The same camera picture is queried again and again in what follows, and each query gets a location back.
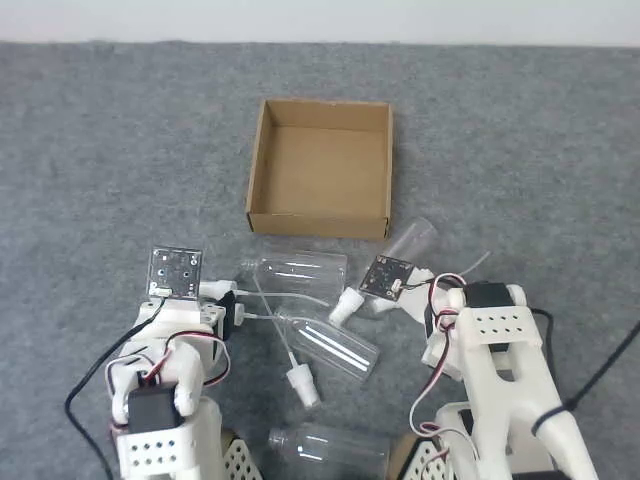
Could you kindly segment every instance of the circuit board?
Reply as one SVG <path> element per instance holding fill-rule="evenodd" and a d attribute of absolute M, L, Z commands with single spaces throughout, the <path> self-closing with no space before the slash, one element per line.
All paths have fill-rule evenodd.
<path fill-rule="evenodd" d="M 378 255 L 360 284 L 360 290 L 391 301 L 397 301 L 401 289 L 393 284 L 406 285 L 414 265 L 403 260 Z"/>
<path fill-rule="evenodd" d="M 153 247 L 147 291 L 153 297 L 196 300 L 201 268 L 202 250 Z"/>

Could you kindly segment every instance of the cardboard box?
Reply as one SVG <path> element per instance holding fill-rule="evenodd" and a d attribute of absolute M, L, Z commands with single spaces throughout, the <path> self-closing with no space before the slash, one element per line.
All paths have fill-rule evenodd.
<path fill-rule="evenodd" d="M 247 194 L 251 230 L 385 237 L 392 146 L 389 104 L 266 100 Z"/>

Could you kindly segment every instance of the perforated plate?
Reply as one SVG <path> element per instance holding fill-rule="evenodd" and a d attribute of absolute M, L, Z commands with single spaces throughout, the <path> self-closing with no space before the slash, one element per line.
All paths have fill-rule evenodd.
<path fill-rule="evenodd" d="M 229 480 L 262 480 L 249 448 L 242 440 L 236 439 L 231 442 L 227 453 L 224 454 L 224 467 L 229 474 Z"/>
<path fill-rule="evenodd" d="M 430 440 L 422 440 L 411 459 L 402 480 L 446 480 L 446 465 L 442 459 L 433 460 L 425 466 L 424 462 L 437 452 Z"/>
<path fill-rule="evenodd" d="M 124 477 L 159 475 L 196 465 L 193 423 L 168 430 L 118 437 L 120 470 Z"/>
<path fill-rule="evenodd" d="M 456 330 L 466 346 L 515 342 L 542 345 L 527 307 L 465 308 L 456 321 Z"/>

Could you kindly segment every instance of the black cable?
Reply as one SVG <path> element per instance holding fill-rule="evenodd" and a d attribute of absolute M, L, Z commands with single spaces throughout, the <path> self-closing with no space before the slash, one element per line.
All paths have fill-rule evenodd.
<path fill-rule="evenodd" d="M 139 333 L 143 328 L 145 328 L 147 325 L 149 325 L 151 322 L 153 322 L 156 319 L 156 317 L 160 313 L 160 310 L 164 306 L 165 301 L 166 301 L 166 298 L 163 298 L 162 301 L 160 302 L 160 305 L 156 309 L 156 311 L 153 312 L 153 315 L 151 315 L 144 322 L 136 325 L 127 333 L 122 335 L 113 345 L 111 345 L 107 349 L 106 352 L 100 355 L 100 357 L 98 357 L 98 359 L 93 363 L 93 365 L 91 365 L 87 373 L 84 374 L 84 377 L 82 377 L 82 379 L 78 382 L 78 384 L 75 387 L 73 387 L 71 392 L 69 392 L 67 399 L 64 401 L 64 413 L 67 415 L 67 418 L 69 419 L 71 424 L 80 433 L 80 435 L 83 436 L 83 438 L 89 444 L 91 449 L 94 451 L 94 453 L 98 457 L 98 460 L 100 460 L 100 463 L 102 464 L 102 469 L 104 470 L 105 476 L 109 480 L 113 480 L 113 472 L 111 471 L 109 462 L 107 462 L 107 458 L 102 453 L 102 450 L 100 450 L 100 447 L 98 446 L 96 441 L 91 437 L 89 432 L 87 432 L 87 430 L 82 426 L 82 424 L 78 421 L 78 419 L 75 417 L 75 415 L 71 411 L 71 402 L 82 391 L 82 389 L 87 385 L 87 383 L 89 383 L 89 380 L 91 380 L 91 377 L 93 377 L 93 375 L 96 373 L 98 368 L 100 368 L 100 365 L 102 365 L 105 362 L 105 360 L 109 358 L 113 354 L 113 352 L 115 352 L 118 349 L 118 347 L 120 347 L 124 342 L 126 342 L 131 337 Z"/>
<path fill-rule="evenodd" d="M 543 414 L 538 420 L 535 421 L 533 427 L 531 427 L 531 433 L 535 436 L 538 433 L 538 430 L 542 426 L 544 422 L 549 420 L 551 417 L 557 415 L 558 413 L 569 411 L 572 412 L 578 407 L 580 401 L 589 393 L 589 391 L 598 383 L 598 381 L 607 373 L 607 371 L 613 366 L 614 363 L 620 358 L 620 355 L 624 353 L 624 351 L 631 345 L 631 342 L 635 340 L 640 332 L 640 322 L 636 324 L 635 327 L 631 329 L 631 331 L 627 334 L 627 336 L 620 342 L 618 348 L 607 358 L 607 360 L 602 364 L 602 366 L 598 369 L 596 373 L 589 379 L 587 383 L 576 393 L 573 397 L 564 401 L 562 405 L 553 408 Z"/>
<path fill-rule="evenodd" d="M 414 288 L 418 288 L 421 287 L 423 285 L 429 285 L 431 283 L 433 283 L 433 281 L 435 280 L 435 277 L 430 278 L 428 280 L 423 280 L 421 282 L 418 283 L 412 283 L 410 285 L 402 285 L 402 289 L 403 290 L 413 290 Z M 438 283 L 444 283 L 445 285 L 449 286 L 449 287 L 453 287 L 453 288 L 460 288 L 463 285 L 460 285 L 460 283 L 457 280 L 450 280 L 448 278 L 441 278 L 440 280 L 438 280 Z"/>
<path fill-rule="evenodd" d="M 551 374 L 553 383 L 555 383 L 557 386 L 558 373 L 556 372 L 556 362 L 553 356 L 553 344 L 552 344 L 553 327 L 555 324 L 553 315 L 551 315 L 549 312 L 541 308 L 532 308 L 531 313 L 533 313 L 534 315 L 542 315 L 547 319 L 547 329 L 545 331 L 545 338 L 544 338 L 545 349 L 547 352 L 547 365 L 549 367 L 549 373 Z"/>

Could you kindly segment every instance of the plastic bottle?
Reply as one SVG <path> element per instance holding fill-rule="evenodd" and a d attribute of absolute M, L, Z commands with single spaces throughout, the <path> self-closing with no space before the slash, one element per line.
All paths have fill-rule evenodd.
<path fill-rule="evenodd" d="M 319 318 L 295 316 L 284 309 L 277 317 L 285 326 L 289 346 L 306 353 L 358 382 L 364 382 L 375 366 L 380 350 L 355 333 L 334 327 Z"/>
<path fill-rule="evenodd" d="M 313 423 L 274 428 L 269 432 L 269 445 L 289 459 L 299 460 L 300 465 L 322 464 L 324 478 L 363 476 L 383 480 L 389 461 L 388 438 Z"/>
<path fill-rule="evenodd" d="M 400 232 L 391 236 L 391 243 L 382 255 L 424 268 L 426 253 L 433 247 L 437 238 L 438 231 L 429 220 L 415 217 Z"/>
<path fill-rule="evenodd" d="M 323 252 L 268 252 L 243 262 L 265 292 L 301 293 L 334 302 L 344 289 L 345 255 Z"/>

